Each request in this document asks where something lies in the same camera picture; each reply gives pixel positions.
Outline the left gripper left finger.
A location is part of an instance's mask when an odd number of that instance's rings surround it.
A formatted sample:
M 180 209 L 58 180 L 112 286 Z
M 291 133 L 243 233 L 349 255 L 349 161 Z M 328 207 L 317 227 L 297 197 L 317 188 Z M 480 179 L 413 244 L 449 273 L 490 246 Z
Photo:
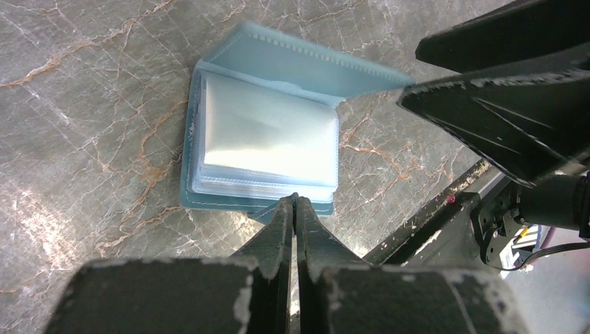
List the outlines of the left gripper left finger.
M 239 250 L 215 258 L 113 258 L 83 265 L 47 333 L 287 333 L 295 198 Z

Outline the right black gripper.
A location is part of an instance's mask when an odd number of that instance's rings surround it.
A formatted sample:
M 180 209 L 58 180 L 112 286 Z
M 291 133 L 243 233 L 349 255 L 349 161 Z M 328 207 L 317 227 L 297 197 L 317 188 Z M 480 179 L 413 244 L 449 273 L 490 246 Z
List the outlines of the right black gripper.
M 518 191 L 525 222 L 589 239 L 589 173 L 546 178 L 589 156 L 588 44 L 409 86 L 398 104 L 533 186 Z

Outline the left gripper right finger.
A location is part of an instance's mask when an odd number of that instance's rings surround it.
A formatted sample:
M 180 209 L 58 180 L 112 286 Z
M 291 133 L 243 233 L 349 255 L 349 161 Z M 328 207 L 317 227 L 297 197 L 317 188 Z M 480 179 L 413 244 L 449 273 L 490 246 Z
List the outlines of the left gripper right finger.
M 526 333 L 507 284 L 468 267 L 373 267 L 294 202 L 302 333 Z

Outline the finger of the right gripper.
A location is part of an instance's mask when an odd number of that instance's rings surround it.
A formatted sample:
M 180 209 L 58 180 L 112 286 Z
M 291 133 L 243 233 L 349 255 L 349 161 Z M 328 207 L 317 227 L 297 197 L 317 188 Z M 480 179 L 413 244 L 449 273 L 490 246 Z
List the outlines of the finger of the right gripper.
M 588 41 L 588 1 L 513 1 L 421 39 L 415 57 L 464 73 L 553 54 Z

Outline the blue card holder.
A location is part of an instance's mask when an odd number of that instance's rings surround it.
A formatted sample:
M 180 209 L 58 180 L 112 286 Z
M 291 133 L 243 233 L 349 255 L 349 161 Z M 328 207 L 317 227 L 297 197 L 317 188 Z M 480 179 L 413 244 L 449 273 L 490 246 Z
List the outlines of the blue card holder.
M 297 193 L 318 215 L 331 215 L 337 106 L 412 84 L 391 67 L 252 22 L 238 25 L 193 70 L 180 204 L 266 223 L 279 199 Z

